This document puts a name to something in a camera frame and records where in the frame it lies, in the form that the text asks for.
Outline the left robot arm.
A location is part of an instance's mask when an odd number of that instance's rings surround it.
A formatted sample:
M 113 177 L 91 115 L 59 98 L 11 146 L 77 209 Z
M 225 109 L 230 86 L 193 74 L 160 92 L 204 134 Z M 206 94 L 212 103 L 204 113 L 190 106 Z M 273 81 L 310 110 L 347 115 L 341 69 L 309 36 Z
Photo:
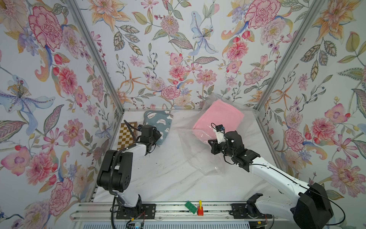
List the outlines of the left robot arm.
M 117 203 L 126 208 L 135 208 L 141 201 L 140 195 L 127 191 L 132 178 L 134 159 L 153 151 L 161 133 L 151 125 L 139 125 L 141 132 L 137 142 L 120 150 L 108 150 L 97 176 L 97 186 L 114 196 Z

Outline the teal bear pattern blanket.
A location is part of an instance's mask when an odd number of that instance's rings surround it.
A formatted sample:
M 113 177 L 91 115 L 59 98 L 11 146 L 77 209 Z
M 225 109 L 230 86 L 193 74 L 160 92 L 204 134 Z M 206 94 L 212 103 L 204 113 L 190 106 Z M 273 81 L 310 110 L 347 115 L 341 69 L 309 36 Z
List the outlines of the teal bear pattern blanket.
M 156 127 L 161 134 L 161 137 L 156 142 L 158 146 L 161 146 L 169 135 L 172 121 L 173 115 L 171 114 L 171 110 L 149 110 L 144 113 L 144 125 Z

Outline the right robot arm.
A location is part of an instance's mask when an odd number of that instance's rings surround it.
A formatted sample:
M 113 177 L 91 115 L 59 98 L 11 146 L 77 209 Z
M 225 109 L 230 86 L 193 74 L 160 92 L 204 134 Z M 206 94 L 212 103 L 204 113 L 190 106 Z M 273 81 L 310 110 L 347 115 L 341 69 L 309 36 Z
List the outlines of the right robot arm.
M 230 157 L 232 163 L 270 184 L 253 194 L 247 205 L 257 214 L 269 214 L 291 220 L 301 229 L 322 229 L 334 212 L 325 188 L 307 184 L 270 164 L 258 153 L 246 149 L 237 131 L 216 133 L 208 141 L 211 153 Z

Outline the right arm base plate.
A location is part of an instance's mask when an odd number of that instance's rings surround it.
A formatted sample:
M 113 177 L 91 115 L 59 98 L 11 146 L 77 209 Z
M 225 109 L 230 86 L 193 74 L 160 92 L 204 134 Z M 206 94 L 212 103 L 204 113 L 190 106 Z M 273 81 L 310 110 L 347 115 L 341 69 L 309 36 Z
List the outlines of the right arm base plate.
M 229 214 L 234 219 L 272 219 L 272 215 L 264 215 L 260 213 L 255 204 L 233 203 Z

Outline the pink blanket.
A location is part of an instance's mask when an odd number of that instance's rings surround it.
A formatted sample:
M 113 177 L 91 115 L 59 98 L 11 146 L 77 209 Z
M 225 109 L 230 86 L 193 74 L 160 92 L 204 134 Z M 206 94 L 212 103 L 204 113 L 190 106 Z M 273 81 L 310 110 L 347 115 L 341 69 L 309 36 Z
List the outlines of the pink blanket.
M 199 140 L 208 143 L 208 140 L 216 139 L 216 131 L 211 123 L 223 125 L 225 132 L 230 132 L 237 130 L 244 117 L 244 113 L 234 106 L 222 100 L 216 100 L 198 118 L 192 132 Z

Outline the clear plastic vacuum bag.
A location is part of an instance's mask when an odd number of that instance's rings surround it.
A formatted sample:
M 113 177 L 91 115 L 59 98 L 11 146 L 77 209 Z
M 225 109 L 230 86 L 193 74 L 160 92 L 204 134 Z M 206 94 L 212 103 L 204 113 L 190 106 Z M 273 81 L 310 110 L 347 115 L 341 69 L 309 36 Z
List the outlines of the clear plastic vacuum bag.
M 241 137 L 245 137 L 258 115 L 255 109 L 217 94 L 210 95 L 201 111 L 188 118 L 187 124 L 177 128 L 188 163 L 205 176 L 224 176 L 227 164 L 223 154 L 212 154 L 209 145 L 210 140 L 217 139 L 215 126 L 222 125 L 224 128 L 225 133 L 220 133 L 220 137 L 231 131 L 237 131 Z

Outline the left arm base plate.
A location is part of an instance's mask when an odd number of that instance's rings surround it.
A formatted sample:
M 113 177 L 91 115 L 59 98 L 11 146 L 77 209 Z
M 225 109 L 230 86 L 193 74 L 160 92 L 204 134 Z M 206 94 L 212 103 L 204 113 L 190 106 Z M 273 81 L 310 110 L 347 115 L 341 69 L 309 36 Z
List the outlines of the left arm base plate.
M 118 207 L 116 219 L 132 219 L 141 215 L 141 219 L 155 219 L 156 204 L 138 204 L 136 207 Z

